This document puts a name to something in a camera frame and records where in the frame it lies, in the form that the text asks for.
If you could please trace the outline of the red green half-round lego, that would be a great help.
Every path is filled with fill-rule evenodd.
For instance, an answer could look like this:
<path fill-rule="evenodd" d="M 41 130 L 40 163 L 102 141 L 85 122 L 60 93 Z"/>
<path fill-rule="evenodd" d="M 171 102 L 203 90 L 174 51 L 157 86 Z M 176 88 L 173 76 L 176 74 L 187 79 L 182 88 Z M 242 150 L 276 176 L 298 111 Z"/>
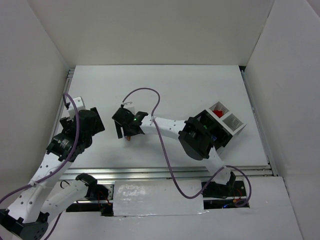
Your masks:
<path fill-rule="evenodd" d="M 218 118 L 221 118 L 224 115 L 224 112 L 221 110 L 213 110 L 212 111 Z"/>

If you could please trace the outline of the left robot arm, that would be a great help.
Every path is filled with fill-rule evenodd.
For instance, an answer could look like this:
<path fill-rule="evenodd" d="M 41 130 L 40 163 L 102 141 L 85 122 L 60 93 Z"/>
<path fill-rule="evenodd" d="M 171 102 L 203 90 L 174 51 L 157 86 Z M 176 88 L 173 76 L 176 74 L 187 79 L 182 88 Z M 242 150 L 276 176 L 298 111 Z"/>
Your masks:
<path fill-rule="evenodd" d="M 69 161 L 76 137 L 76 118 L 60 119 L 62 132 L 55 135 L 43 161 L 30 180 L 30 187 L 20 192 L 18 198 L 0 211 L 0 224 L 22 240 L 41 239 L 50 222 L 73 202 L 80 199 L 97 200 L 108 196 L 108 189 L 87 173 L 76 176 L 63 190 L 50 197 L 50 193 L 62 174 L 72 165 L 76 157 L 93 143 L 93 136 L 105 130 L 98 110 L 82 109 L 79 114 L 79 138 L 75 152 Z"/>

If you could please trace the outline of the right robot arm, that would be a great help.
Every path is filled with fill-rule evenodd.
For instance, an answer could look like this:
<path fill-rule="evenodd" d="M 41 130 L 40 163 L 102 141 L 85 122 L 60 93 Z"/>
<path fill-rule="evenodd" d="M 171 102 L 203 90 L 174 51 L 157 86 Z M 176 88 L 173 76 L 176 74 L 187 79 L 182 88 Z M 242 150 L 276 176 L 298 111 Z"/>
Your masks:
<path fill-rule="evenodd" d="M 136 135 L 158 135 L 179 141 L 188 157 L 200 161 L 215 183 L 232 188 L 235 175 L 218 155 L 234 134 L 223 122 L 207 110 L 187 120 L 172 120 L 153 116 L 143 111 L 133 113 L 120 107 L 112 116 L 118 138 Z"/>

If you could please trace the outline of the white taped cover sheet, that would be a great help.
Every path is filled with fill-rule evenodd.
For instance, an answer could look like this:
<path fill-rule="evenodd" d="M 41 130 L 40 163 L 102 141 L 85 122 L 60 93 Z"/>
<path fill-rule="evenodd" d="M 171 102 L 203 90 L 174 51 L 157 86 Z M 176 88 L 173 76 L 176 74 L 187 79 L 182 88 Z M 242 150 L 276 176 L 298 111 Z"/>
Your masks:
<path fill-rule="evenodd" d="M 116 181 L 113 190 L 113 215 L 184 216 L 203 214 L 202 195 L 183 197 L 172 180 Z"/>

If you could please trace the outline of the black compartment container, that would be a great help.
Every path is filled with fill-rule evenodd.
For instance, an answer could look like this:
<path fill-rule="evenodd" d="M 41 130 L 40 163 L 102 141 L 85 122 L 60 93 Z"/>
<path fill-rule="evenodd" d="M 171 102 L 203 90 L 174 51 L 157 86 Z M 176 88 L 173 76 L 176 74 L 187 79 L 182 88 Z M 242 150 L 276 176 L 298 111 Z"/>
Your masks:
<path fill-rule="evenodd" d="M 224 115 L 219 118 L 213 113 L 214 110 L 223 111 Z M 227 146 L 231 139 L 239 135 L 247 125 L 236 117 L 229 108 L 220 101 L 216 101 L 212 106 L 197 114 L 195 118 L 203 126 L 207 126 L 207 130 L 210 132 L 211 136 L 217 138 L 216 141 L 213 141 L 214 147 L 220 152 Z"/>

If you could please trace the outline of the aluminium front rail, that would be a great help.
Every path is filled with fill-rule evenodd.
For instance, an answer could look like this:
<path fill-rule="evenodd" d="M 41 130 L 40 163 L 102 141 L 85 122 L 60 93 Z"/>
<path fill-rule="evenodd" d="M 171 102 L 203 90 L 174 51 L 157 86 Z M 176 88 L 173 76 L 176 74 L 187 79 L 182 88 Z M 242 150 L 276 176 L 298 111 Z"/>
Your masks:
<path fill-rule="evenodd" d="M 178 179 L 208 179 L 212 175 L 205 167 L 174 167 L 173 174 Z M 166 167 L 155 168 L 70 168 L 61 176 L 61 180 L 73 180 L 79 174 L 86 173 L 100 181 L 113 180 L 160 180 L 169 179 L 171 174 Z"/>

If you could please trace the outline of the aluminium right rail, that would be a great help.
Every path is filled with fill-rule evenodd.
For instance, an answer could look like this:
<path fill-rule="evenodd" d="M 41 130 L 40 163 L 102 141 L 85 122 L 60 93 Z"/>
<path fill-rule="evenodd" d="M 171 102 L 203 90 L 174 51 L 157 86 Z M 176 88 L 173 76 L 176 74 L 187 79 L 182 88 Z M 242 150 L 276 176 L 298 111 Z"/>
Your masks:
<path fill-rule="evenodd" d="M 272 170 L 273 175 L 278 177 L 279 176 L 279 171 L 277 169 L 277 166 L 275 165 L 274 158 L 273 158 L 273 155 L 271 153 L 271 149 L 270 149 L 269 143 L 268 143 L 267 138 L 265 136 L 264 129 L 263 129 L 262 125 L 261 125 L 261 121 L 259 119 L 258 112 L 257 112 L 257 107 L 256 107 L 256 104 L 255 104 L 253 95 L 251 93 L 250 87 L 248 85 L 248 81 L 247 81 L 246 75 L 245 75 L 245 69 L 246 69 L 246 66 L 242 66 L 242 65 L 239 66 L 239 70 L 240 70 L 240 74 L 241 74 L 241 77 L 242 77 L 242 80 L 243 80 L 243 84 L 245 86 L 245 89 L 246 89 L 246 92 L 247 92 L 247 95 L 248 95 L 248 99 L 249 99 L 249 102 L 250 102 L 250 105 L 251 105 L 251 110 L 252 110 L 256 125 L 257 125 L 257 129 L 258 129 L 258 132 L 259 132 L 259 136 L 260 136 L 261 142 L 262 142 L 264 154 L 266 156 L 268 164 L 270 165 L 270 169 Z"/>

